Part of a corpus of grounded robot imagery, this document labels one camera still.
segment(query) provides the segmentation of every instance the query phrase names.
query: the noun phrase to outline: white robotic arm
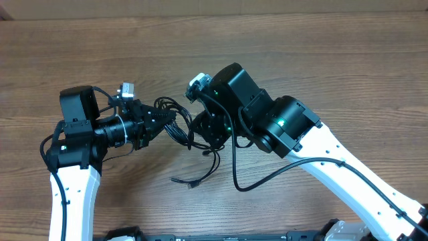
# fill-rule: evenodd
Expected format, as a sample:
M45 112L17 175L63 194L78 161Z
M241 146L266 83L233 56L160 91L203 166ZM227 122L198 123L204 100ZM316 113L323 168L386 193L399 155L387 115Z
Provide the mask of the white robotic arm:
M303 146L300 151L292 151L286 156L290 162L313 157L327 157L345 161L371 180L413 221L416 223L421 221L422 216L419 210L422 205L399 193L374 174L340 144L326 125L322 125L321 128L313 127L300 143ZM301 168L320 180L348 205L378 240L397 240L401 234L410 236L415 229L408 221L397 217L396 211L390 208L379 194L348 169L328 162L306 163L301 165ZM60 168L58 176L63 183L67 200L70 201L70 204L67 205L66 240L92 240L94 202L100 184L100 174L93 167L80 169L76 165ZM62 205L60 191L53 177L51 177L51 185L53 204L49 241L55 241L60 240L61 236ZM338 238L341 235L349 235L349 232L335 234Z
M326 125L322 125L321 128L312 127L302 138L300 144L303 146L300 151L291 151L286 156L290 162L313 157L327 157L345 161L372 181L413 221L416 223L421 221L422 216L419 210L422 205L385 183L340 144ZM320 180L348 205L378 240L397 240L401 234L410 236L415 229L408 221L397 217L397 212L390 208L379 194L350 170L328 162L306 163L300 167Z
M91 86L62 92L60 100L65 121L59 123L58 127L63 128L66 138L58 140L57 127L48 158L44 155L43 145L49 137L41 146L43 160L52 173L57 173L67 203L63 205L61 191L52 175L49 241L61 240L64 231L63 208L66 208L67 213L65 241L92 240L94 203L107 148L131 142L135 150L141 149L163 129L185 146L193 141L189 136L193 136L193 132L198 133L210 144L205 150L215 154L230 137L235 149L235 136L241 135L251 143L254 142L262 151L274 151L280 157L285 157L292 163L290 165L297 166L307 161L301 164L301 168L320 180L364 222L355 225L339 222L323 234L325 241L360 240L369 232L378 240L409 240L409 237L420 234L428 236L428 232L418 225L426 221L427 215L421 204L393 189L361 163L340 144L319 117L300 101L290 96L272 100L265 90L255 85L239 64L226 67L214 78L200 74L191 81L185 96L191 101L200 100L205 107L205 111L193 120L187 110L170 98L162 97L178 111L171 111L170 106L161 104L162 101L157 102L159 99L155 101L155 106L158 104L156 107L133 100L128 96L129 86L124 84L119 90L122 96L113 96L117 98ZM108 96L110 108L114 107L115 114L119 106L121 115L98 120L103 110L98 110L94 90ZM186 135L183 130L177 130L178 126L173 123L176 113L183 118L190 116L190 120L186 119L192 130L189 136L172 135ZM238 186L235 151L233 153L236 188L239 191L252 189ZM197 186L206 176L197 179L198 182L191 186ZM191 183L177 179L176 182ZM139 228L132 227L130 230L109 233L108 239L104 240L139 240L141 236Z

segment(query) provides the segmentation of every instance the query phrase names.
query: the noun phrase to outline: wood grain surface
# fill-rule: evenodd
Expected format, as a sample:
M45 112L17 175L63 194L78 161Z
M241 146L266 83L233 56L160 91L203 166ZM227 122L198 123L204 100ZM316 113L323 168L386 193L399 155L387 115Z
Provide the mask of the wood grain surface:
M89 84L115 93L133 82L144 103L170 96L197 114L202 106L183 98L188 81L233 62L272 97L300 99L387 183L427 203L427 26L427 13L0 22L0 240L47 240L51 187L38 148L62 118L60 90ZM298 168L240 193L230 143L221 156L219 170L195 189L169 178L200 177L212 157L165 133L106 162L95 234L134 225L146 234L265 234L358 221ZM256 147L238 150L239 182L286 163Z

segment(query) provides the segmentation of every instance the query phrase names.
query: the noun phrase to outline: black plastic part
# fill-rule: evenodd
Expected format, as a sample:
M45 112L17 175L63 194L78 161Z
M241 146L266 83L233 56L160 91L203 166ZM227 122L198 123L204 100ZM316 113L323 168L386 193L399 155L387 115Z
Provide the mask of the black plastic part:
M261 89L243 109L244 116L247 117L251 123L256 123L266 114L266 110L272 108L273 105L274 102L269 94L266 90Z
M96 120L100 113L94 89L108 97L109 106L119 107L120 118L110 116L103 119L104 122ZM112 98L92 86L61 91L60 103L64 122L52 137L46 155L49 170L55 172L61 167L79 165L81 169L87 169L91 165L101 175L102 160L108 147L120 147L126 141L134 143L135 150L146 147L164 125L176 117L174 111L159 110L141 104L139 100L124 101L120 96ZM66 137L59 141L60 130L64 130Z
M60 103L66 123L82 120L94 123L100 117L92 86L77 86L62 90Z
M260 150L266 153L272 152L272 145L274 142L268 135L266 134L256 135L253 138L251 138L251 141L253 141Z
M320 231L289 231L287 241L313 241Z
M145 236L145 238L146 238L146 241L174 241L175 240L174 235L168 235L168 234L148 235L148 236Z
M229 114L233 115L237 114L238 107L247 106L260 92L257 84L238 63L233 63L218 72L209 87L208 94L213 97L213 92L216 91L218 94L214 94L214 97Z
M256 129L273 139L273 150L284 158L291 150L299 151L300 139L313 127L319 125L320 118L299 100L283 96L264 118L256 124Z
M193 103L196 99L198 99L197 92L204 92L205 88L209 88L209 84L212 79L208 75L205 75L200 80L196 80L193 82L192 86L187 88L185 96Z
M228 140L230 133L227 132L227 125L224 114L208 114L206 110L199 113L190 128L195 133L201 135L214 149L219 149Z

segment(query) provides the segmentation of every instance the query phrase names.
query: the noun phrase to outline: cable connector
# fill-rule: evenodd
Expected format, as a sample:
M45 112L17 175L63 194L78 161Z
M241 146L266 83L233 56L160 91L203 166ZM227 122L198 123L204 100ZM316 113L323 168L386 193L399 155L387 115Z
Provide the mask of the cable connector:
M189 189L195 188L201 184L201 181L191 181L189 184L187 184L187 187Z
M340 163L336 164L338 167L344 167L346 165L345 161L341 161Z
M402 218L402 217L407 216L407 212L402 211L402 212L399 212L398 214L395 214L395 215L396 215L396 217L398 217L398 218Z
M171 178L171 181L176 182L176 183L186 183L185 181L174 178L174 177Z

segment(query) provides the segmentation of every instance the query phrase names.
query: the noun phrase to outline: black cable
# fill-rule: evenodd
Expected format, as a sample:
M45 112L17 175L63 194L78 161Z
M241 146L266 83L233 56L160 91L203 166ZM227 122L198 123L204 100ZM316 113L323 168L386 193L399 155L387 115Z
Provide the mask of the black cable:
M132 142L130 142L130 141L127 141L126 143L132 144L132 145L131 145L131 151L130 151L130 152L128 152L127 154L118 155L118 156L115 156L115 157L109 157L109 158L107 158L107 159L103 160L102 162L104 163L104 162L106 162L106 161L108 161L108 160L111 160L111 159L114 159L114 158L118 158L118 157L125 157L125 156L127 156L127 155L131 154L131 153L134 151L134 144L133 144Z
M245 122L242 119L242 114L241 114L242 109L243 109L243 106L240 106L238 108L238 119L239 119L239 122L241 123L241 126L242 126L243 130L247 133L247 135L249 137L252 137L252 136L254 136L254 134L248 129L247 125L245 124Z
M237 140L238 137L235 137L235 138L236 138L235 145L236 145L237 148L248 148L248 147L251 147L254 144L254 142L250 141L247 145L245 145L245 146L242 147L242 146L240 146L238 144L238 140Z
M56 183L58 184L58 188L60 189L61 200L62 200L62 230L61 230L61 241L66 241L66 233L67 233L67 199L66 192L64 191L64 187L62 186L62 182L60 177L58 177L57 173L52 173L53 178L55 178Z
M253 185L250 185L249 187L240 187L238 182L237 182L237 175L236 175L236 148L235 148L235 143L236 142L236 138L235 138L235 133L233 131L233 125L232 125L232 118L230 117L230 114L228 113L228 111L220 104L218 103L216 100L214 100L213 98L211 98L210 96L207 96L206 94L199 92L199 94L201 96L203 96L204 98L210 100L211 102L213 102L214 104L216 104L218 107L220 107L223 112L226 114L227 118L229 119L231 128L232 128L232 172L233 172L233 184L235 185L236 189L238 191L250 191L258 186L260 186L261 184L271 180L272 178L276 177L277 175L290 170L291 168L297 167L299 165L305 164L305 163L311 163L311 162L329 162L329 163L335 163L337 164L338 167L345 167L348 170L350 170L351 172L355 173L358 177L360 177L365 183L367 183L368 186L370 186L383 200L386 201L387 204L389 204L390 207L392 207L396 212L397 212L397 217L399 218L404 218L406 221L408 221L410 223L410 225L412 225L413 227L415 227L416 229L418 229L419 231L421 231L422 233L424 233L424 235L428 236L428 232L426 230L424 230L422 227L420 227L420 225L418 225L416 222L414 222L407 214L406 212L402 211L397 205L395 205L373 182L371 182L367 177L365 177L359 170L355 169L353 166L347 164L345 161L339 161L336 159L331 159L331 158L325 158L325 157L315 157L315 158L309 158L309 159L303 159L300 161L296 161L294 163L291 163L289 165L286 165L285 167L282 167L281 169L278 169L277 171L271 173L270 175L268 175L267 177L264 177L263 179L261 179L260 181L254 183Z
M106 110L110 110L111 108L113 108L113 106L107 106L106 108L102 108L100 111L98 111L98 113L103 113Z
M174 99L166 97L166 96L162 96L162 97L157 98L154 101L153 106L158 108L158 109L161 109L161 110L173 110L176 113L178 113L179 115L181 115L183 117L183 119L185 120L186 126L189 130L187 133L178 126L178 124L175 120L172 120L170 123L168 123L164 126L165 131L168 133L168 135L171 137L172 140L174 140L175 142L177 142L180 145L186 146L188 148L188 150L191 150L192 147L204 150L203 155L208 155L210 153L214 153L214 160L213 160L213 164L212 164L210 170L208 170L208 172L204 176L202 176L201 178L191 180L191 181L185 181L182 179L171 178L171 181L174 181L177 183L189 184L189 187L191 187L191 188L198 186L204 179L206 179L208 176L213 174L217 170L217 168L219 167L219 165L220 165L220 154L218 154L218 151L222 150L224 148L224 146L222 146L219 149L214 149L214 148L212 148L211 144L210 145L204 145L204 144L196 142L195 141L195 134L191 128L191 123L193 121L191 113L186 108L181 106Z
M67 232L67 199L66 199L66 192L64 191L64 187L62 185L62 182L60 178L58 177L58 174L54 171L56 167L52 167L50 163L48 162L46 158L46 154L44 151L45 144L52 139L54 136L55 138L52 139L53 142L58 141L58 137L60 136L60 133L62 133L64 130L62 129L62 124L64 121L60 121L57 124L57 127L55 128L55 131L52 135L46 137L41 143L40 143L40 155L43 161L45 162L47 169L51 172L53 178L55 179L58 189L60 190L61 194L61 203L62 203L62 231L61 231L61 241L66 241L66 232Z
M92 90L98 91L99 93L107 96L109 104L113 104L113 102L114 102L113 98L107 92L103 91L101 88L99 88L97 86L93 86ZM114 119L116 117L116 107L112 106L111 108L113 108L113 114L111 116L96 120L96 122L97 123L107 123L107 122L111 121L112 119ZM103 108L99 113L106 111L108 109L109 109L108 107Z

